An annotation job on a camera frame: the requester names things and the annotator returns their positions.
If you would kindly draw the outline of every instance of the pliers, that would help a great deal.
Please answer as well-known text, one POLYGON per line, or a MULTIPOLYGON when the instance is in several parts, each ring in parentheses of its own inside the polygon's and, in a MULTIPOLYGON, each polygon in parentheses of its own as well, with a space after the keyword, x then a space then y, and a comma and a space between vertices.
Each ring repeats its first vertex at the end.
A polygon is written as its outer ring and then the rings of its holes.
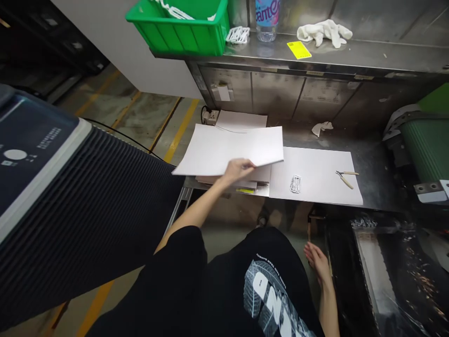
POLYGON ((358 176, 359 174, 356 172, 339 172, 336 171, 336 174, 338 174, 340 176, 340 178, 343 180, 343 182, 350 188, 350 189, 354 189, 354 187, 352 187, 352 185, 343 177, 343 174, 351 174, 351 175, 356 175, 358 176))

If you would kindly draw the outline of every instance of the black ribbed cover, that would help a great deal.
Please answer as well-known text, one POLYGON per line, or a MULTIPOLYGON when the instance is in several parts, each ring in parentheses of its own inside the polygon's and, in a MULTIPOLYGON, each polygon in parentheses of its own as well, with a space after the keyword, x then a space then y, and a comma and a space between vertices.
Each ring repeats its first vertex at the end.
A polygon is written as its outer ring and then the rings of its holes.
POLYGON ((0 331, 145 264, 184 177, 93 128, 0 245, 0 331))

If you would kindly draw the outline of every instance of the green plastic bin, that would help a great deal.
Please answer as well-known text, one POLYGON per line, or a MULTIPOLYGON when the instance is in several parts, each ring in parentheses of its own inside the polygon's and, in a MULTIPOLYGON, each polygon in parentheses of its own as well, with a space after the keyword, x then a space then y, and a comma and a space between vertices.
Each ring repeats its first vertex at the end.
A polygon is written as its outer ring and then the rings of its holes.
POLYGON ((223 55, 229 32, 228 0, 165 0, 195 20, 172 17, 159 3, 141 0, 126 15, 155 54, 223 55), (214 21, 207 18, 215 16, 214 21))

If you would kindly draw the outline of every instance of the hand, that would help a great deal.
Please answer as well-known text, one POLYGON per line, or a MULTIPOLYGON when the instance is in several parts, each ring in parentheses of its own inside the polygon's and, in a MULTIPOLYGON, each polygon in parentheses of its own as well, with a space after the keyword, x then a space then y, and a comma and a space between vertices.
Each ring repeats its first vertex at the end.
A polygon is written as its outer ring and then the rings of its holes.
POLYGON ((304 246, 304 253, 307 260, 309 260, 310 266, 317 273, 318 282, 321 288, 323 288, 324 285, 325 287, 333 289, 331 271, 326 255, 324 255, 320 248, 311 242, 308 242, 304 246))
POLYGON ((255 165, 249 159, 232 159, 228 163, 228 167, 224 175, 217 181, 224 184, 226 188, 231 186, 236 181, 246 177, 254 171, 255 165))

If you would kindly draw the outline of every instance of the bottle label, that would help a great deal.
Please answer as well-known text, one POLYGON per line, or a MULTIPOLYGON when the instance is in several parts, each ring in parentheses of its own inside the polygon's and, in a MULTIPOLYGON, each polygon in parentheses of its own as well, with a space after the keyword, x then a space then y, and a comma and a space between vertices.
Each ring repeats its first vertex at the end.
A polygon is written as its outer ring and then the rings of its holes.
POLYGON ((281 0, 256 0, 256 22, 259 26, 277 26, 281 0))

